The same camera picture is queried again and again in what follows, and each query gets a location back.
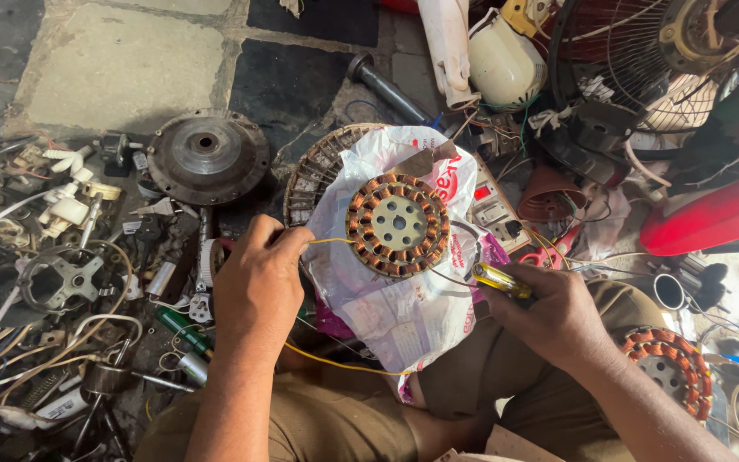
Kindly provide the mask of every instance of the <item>bolt hole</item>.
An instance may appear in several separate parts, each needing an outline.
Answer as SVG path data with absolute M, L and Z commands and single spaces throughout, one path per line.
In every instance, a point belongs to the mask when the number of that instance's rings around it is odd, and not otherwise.
M 406 228 L 406 220 L 401 215 L 397 215 L 393 219 L 393 227 L 395 229 L 404 229 L 404 228 Z

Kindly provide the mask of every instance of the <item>plastic bag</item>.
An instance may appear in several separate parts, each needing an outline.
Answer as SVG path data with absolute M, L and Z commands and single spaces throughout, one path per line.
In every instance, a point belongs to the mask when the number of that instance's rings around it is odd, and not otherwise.
M 345 237 L 346 209 L 355 191 L 396 164 L 446 137 L 427 127 L 384 127 L 368 132 L 341 153 L 344 168 L 323 194 L 307 227 L 319 239 Z M 435 270 L 470 284 L 476 261 L 506 259 L 488 232 L 467 223 L 477 162 L 458 150 L 455 159 L 433 165 L 420 179 L 442 198 L 450 239 Z M 380 275 L 355 257 L 350 244 L 311 246 L 302 256 L 321 301 L 345 321 L 390 372 L 415 372 L 463 340 L 475 325 L 470 288 L 425 271 L 410 278 Z

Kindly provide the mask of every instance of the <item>floor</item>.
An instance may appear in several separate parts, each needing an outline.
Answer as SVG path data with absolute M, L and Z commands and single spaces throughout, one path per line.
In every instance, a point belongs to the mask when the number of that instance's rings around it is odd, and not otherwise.
M 236 236 L 252 213 L 281 219 L 283 182 L 313 142 L 350 117 L 384 121 L 366 104 L 345 114 L 350 101 L 368 100 L 392 113 L 366 87 L 344 78 L 355 53 L 372 53 L 376 68 L 430 112 L 445 108 L 419 17 L 372 0 L 304 4 L 297 20 L 278 0 L 0 0 L 3 133 L 42 129 L 76 143 L 110 130 L 143 139 L 184 111 L 229 108 L 264 131 L 278 182 L 247 214 L 231 209 L 222 215 L 222 227 Z M 514 178 L 528 172 L 525 165 L 502 186 L 519 194 Z M 647 207 L 633 205 L 617 252 L 641 250 L 636 230 Z M 724 283 L 733 293 L 724 306 L 732 314 L 715 314 L 739 321 L 739 254 L 708 260 L 730 266 Z M 644 270 L 645 261 L 615 266 Z M 708 326 L 685 316 L 676 329 L 692 337 Z M 139 387 L 121 397 L 125 417 L 139 423 L 125 426 L 131 446 L 146 425 L 139 403 L 149 395 Z M 161 404 L 154 402 L 154 409 Z

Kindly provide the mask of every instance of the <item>white gear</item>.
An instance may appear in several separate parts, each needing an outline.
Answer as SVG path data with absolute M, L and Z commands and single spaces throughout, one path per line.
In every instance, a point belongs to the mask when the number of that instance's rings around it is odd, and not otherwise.
M 207 239 L 201 246 L 201 280 L 207 287 L 213 287 L 213 277 L 224 264 L 224 248 L 215 239 Z

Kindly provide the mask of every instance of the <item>scissors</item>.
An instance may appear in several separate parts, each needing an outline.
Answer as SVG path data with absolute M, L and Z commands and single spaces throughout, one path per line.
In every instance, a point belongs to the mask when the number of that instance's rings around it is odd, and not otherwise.
M 559 270 L 561 268 L 561 262 L 563 262 L 563 256 L 571 250 L 572 241 L 575 240 L 575 236 L 577 236 L 577 232 L 580 231 L 581 227 L 582 225 L 578 225 L 567 231 L 563 237 L 558 239 L 555 243 L 555 247 L 546 247 L 546 252 L 549 252 L 548 257 L 542 248 L 538 248 L 538 252 L 527 253 L 523 257 L 520 257 L 518 261 L 543 268 L 544 261 L 547 261 L 549 257 L 552 257 L 552 261 L 550 261 L 552 268 Z

